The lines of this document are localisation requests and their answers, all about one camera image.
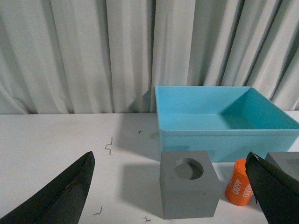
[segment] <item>cube with hole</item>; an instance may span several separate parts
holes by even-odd
[[[164,219],[214,216],[221,186],[206,151],[162,152],[160,187]]]

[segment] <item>printed number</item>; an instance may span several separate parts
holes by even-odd
[[[243,192],[243,197],[249,197],[251,195],[251,185],[248,184]]]
[[[234,186],[233,186],[233,192],[238,195],[240,193],[240,186],[241,186],[241,181],[239,179],[236,179]]]

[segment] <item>circular hole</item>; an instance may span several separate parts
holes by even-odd
[[[198,161],[190,158],[177,160],[175,171],[180,178],[188,180],[196,180],[204,173],[202,165]]]

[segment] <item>orange plastic cup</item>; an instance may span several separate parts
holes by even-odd
[[[226,198],[235,205],[244,206],[249,203],[253,192],[246,175],[246,159],[235,162],[232,177],[225,190]]]

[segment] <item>curtain fold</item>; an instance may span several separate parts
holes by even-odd
[[[2,0],[0,114],[155,112],[157,85],[299,110],[299,0]]]

